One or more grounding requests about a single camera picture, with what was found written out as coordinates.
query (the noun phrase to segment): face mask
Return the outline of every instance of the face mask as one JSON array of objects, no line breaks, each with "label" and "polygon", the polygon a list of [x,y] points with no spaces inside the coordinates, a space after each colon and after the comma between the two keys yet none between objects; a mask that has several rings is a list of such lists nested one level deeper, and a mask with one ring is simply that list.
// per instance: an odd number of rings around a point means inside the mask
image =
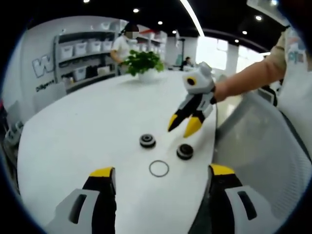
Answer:
[{"label": "face mask", "polygon": [[138,32],[132,32],[132,39],[136,39],[138,37]]}]

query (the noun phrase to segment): white storage bin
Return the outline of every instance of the white storage bin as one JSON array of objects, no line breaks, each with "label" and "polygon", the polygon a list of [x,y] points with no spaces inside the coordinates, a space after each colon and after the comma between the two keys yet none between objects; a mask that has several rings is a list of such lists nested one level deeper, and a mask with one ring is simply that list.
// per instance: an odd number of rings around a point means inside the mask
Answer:
[{"label": "white storage bin", "polygon": [[63,46],[60,49],[61,59],[70,59],[74,55],[74,47],[72,45]]},{"label": "white storage bin", "polygon": [[103,23],[101,23],[101,29],[102,30],[109,30],[110,26],[111,26],[110,22],[103,22]]},{"label": "white storage bin", "polygon": [[87,53],[87,43],[75,44],[75,55],[85,55]]},{"label": "white storage bin", "polygon": [[99,76],[105,75],[105,74],[110,73],[110,72],[111,72],[111,70],[110,70],[109,66],[99,67],[97,69],[97,73]]},{"label": "white storage bin", "polygon": [[90,42],[90,52],[99,53],[101,52],[102,42],[101,41],[92,41]]},{"label": "white storage bin", "polygon": [[150,33],[150,39],[151,40],[155,39],[155,33]]},{"label": "white storage bin", "polygon": [[74,80],[76,82],[86,78],[86,69],[87,66],[80,67],[74,70]]},{"label": "white storage bin", "polygon": [[146,44],[141,44],[141,51],[146,52],[147,51],[147,46]]},{"label": "white storage bin", "polygon": [[134,44],[132,45],[131,49],[135,51],[140,51],[140,46],[138,44]]},{"label": "white storage bin", "polygon": [[103,51],[110,51],[112,49],[112,41],[103,41]]}]

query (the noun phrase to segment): black rubber ring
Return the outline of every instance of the black rubber ring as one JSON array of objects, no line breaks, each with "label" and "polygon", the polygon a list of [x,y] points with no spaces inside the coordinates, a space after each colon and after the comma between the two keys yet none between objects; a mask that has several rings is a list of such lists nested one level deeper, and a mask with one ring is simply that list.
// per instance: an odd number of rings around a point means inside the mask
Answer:
[{"label": "black rubber ring", "polygon": [[[154,174],[154,173],[152,172],[151,167],[152,167],[152,165],[153,165],[155,162],[163,162],[163,163],[167,166],[167,172],[166,172],[165,174],[163,174],[163,175],[156,175],[156,174]],[[150,164],[150,166],[149,166],[148,169],[149,169],[150,173],[151,173],[153,176],[158,177],[158,178],[164,177],[164,176],[166,176],[166,175],[169,173],[169,165],[168,165],[165,161],[162,161],[162,160],[155,160],[155,161],[153,161],[153,162]]]}]

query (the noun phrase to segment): sleeve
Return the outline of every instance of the sleeve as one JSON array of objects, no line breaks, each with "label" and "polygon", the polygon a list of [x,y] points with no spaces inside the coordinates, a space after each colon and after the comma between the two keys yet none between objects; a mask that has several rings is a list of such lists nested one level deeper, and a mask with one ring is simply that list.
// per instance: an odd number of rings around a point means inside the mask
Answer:
[{"label": "sleeve", "polygon": [[265,60],[273,62],[279,68],[286,69],[285,32],[282,33],[277,44],[272,48],[271,54],[267,56]]},{"label": "sleeve", "polygon": [[116,38],[112,45],[112,50],[118,51],[121,47],[121,37]]}]

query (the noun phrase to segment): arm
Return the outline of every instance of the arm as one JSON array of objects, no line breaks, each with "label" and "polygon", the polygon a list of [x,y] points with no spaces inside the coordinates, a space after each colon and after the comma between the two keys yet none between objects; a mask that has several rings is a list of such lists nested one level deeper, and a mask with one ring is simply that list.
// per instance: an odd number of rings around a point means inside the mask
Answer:
[{"label": "arm", "polygon": [[252,64],[232,77],[215,84],[215,99],[223,101],[230,96],[258,89],[281,80],[286,71],[284,33],[263,61]]},{"label": "arm", "polygon": [[118,64],[122,63],[123,61],[118,57],[117,51],[120,49],[121,47],[121,38],[117,38],[112,46],[112,50],[111,50],[111,58]]}]

